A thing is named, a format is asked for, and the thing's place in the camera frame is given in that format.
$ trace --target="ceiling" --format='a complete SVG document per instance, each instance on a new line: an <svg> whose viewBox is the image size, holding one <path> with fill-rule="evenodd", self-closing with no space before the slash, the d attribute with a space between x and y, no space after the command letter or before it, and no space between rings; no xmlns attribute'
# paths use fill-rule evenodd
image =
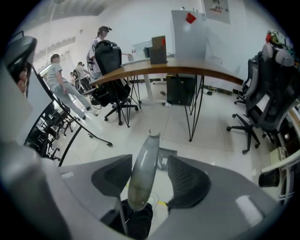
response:
<svg viewBox="0 0 300 240"><path fill-rule="evenodd" d="M20 25L20 30L27 31L51 20L74 16L98 16L105 10L108 2L118 0L42 0L27 15Z"/></svg>

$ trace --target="whiteboard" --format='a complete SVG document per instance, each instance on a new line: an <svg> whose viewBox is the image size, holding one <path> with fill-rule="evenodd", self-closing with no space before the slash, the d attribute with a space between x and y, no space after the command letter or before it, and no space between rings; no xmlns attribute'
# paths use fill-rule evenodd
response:
<svg viewBox="0 0 300 240"><path fill-rule="evenodd" d="M29 79L27 100L32 106L32 111L27 120L24 122L24 125L16 138L16 142L20 145L23 145L25 143L30 130L38 120L39 116L52 102L51 98L44 90L42 84L39 82L38 77L33 70L31 70Z"/></svg>

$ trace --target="wooden table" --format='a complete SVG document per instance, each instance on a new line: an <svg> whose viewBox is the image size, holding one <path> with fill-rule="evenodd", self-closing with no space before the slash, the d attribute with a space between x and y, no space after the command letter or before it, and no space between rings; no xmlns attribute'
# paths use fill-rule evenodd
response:
<svg viewBox="0 0 300 240"><path fill-rule="evenodd" d="M144 75L144 80L147 88L147 93L149 97L149 103L150 105L153 105L154 99L151 91L151 85L150 85L150 80L148 74L157 74L157 73L171 73L171 74L194 74L194 75L201 75L201 82L200 86L202 86L202 91L201 91L201 100L200 100L200 106L195 122L193 122L193 129L192 132L190 131L190 124L188 122L188 128L189 128L189 133L190 133L190 139L189 141L191 142L194 136L195 132L195 127L197 125L198 117L199 117L199 112L200 112L200 107L201 107L201 102L202 102L202 96L203 96L203 87L204 87L204 76L210 76L210 77L215 77L219 79L223 79L232 83L236 83L238 85L242 85L243 80L239 79L235 75L233 75L231 72L227 71L226 69L211 64L207 61L204 60L178 60L176 58L168 58L166 64L150 64L150 60L146 61L139 61L139 62L134 62L132 64L127 64L123 67L120 67L119 69L112 71L108 74L105 74L104 76L100 77L96 81L90 83L90 86L95 86L95 85L100 85L102 83L106 83L109 81L121 79L121 78L126 78L130 76L137 76L137 75ZM199 91L196 91L195 93L195 106L196 106L196 101L199 95ZM151 135L156 135L159 134L158 131L155 131L155 121L153 120L153 123L150 125L150 131Z"/></svg>

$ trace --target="person in gray t-shirt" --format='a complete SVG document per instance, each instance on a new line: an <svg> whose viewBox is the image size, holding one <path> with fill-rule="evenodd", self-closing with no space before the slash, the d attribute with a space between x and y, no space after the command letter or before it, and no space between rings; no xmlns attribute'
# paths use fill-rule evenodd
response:
<svg viewBox="0 0 300 240"><path fill-rule="evenodd" d="M60 65L60 56L58 54L54 54L51 57L51 66L47 73L49 87L60 101L71 108L80 118L85 120L86 116L84 115L84 112L75 106L69 94L75 96L83 104L87 111L91 109L91 105L88 100L86 100L85 97L82 96L76 88L67 81L67 79L62 77L61 72L62 68Z"/></svg>

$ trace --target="person wearing cap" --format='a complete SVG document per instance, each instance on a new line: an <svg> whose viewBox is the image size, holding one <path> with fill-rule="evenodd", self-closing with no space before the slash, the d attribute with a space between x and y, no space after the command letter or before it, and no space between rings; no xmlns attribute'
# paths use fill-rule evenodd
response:
<svg viewBox="0 0 300 240"><path fill-rule="evenodd" d="M103 41L107 34L109 33L109 31L111 31L112 29L109 28L109 27L106 27L106 26L102 26L99 28L98 30L98 33L97 33L97 37L93 40L92 42L92 46L90 48L90 51L89 51L89 55L90 55L90 58L93 59L93 72L94 72L94 76L92 76L92 78L94 80L98 79L100 76L101 76L101 70L97 64L97 61L95 59L95 47L97 45L98 42L101 42ZM126 55L126 56L129 56L131 55L130 53L123 53L122 52L122 55Z"/></svg>
<svg viewBox="0 0 300 240"><path fill-rule="evenodd" d="M61 72L62 68L60 65L60 56L58 54L54 54L51 57L51 66L47 73L49 87L60 101L71 108L80 118L85 120L86 116L84 112L75 106L69 94L75 96L83 104L87 111L91 109L91 105L88 100L86 100L85 97L68 82L67 79L62 77Z"/></svg>
<svg viewBox="0 0 300 240"><path fill-rule="evenodd" d="M85 88L86 91L88 91L90 88L89 88L89 79L85 76L85 74L89 74L89 72L87 70L84 69L83 67L83 63L82 62L79 62L75 68L75 70L77 71L78 73L78 78L83 86L83 88Z"/></svg>

